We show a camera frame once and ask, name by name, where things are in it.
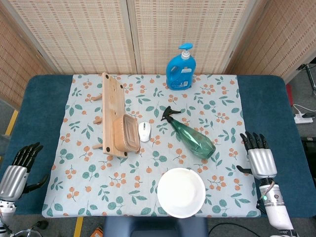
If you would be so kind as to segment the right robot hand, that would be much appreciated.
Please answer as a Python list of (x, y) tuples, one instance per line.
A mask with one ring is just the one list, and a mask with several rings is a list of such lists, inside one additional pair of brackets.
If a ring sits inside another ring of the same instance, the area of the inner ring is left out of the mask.
[(237, 169), (244, 174), (252, 174), (256, 179), (275, 178), (277, 168), (271, 149), (263, 134), (249, 133), (240, 134), (247, 151), (247, 158), (250, 168), (242, 168), (237, 165)]

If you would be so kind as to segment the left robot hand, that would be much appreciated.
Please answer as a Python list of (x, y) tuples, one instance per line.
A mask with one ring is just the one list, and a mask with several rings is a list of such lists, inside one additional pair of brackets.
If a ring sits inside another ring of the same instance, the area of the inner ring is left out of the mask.
[(27, 194), (42, 187), (48, 179), (44, 175), (39, 182), (28, 185), (27, 179), (35, 162), (37, 154), (43, 145), (39, 142), (24, 146), (16, 154), (12, 164), (6, 169), (0, 183), (0, 199), (8, 202), (17, 201), (22, 194)]

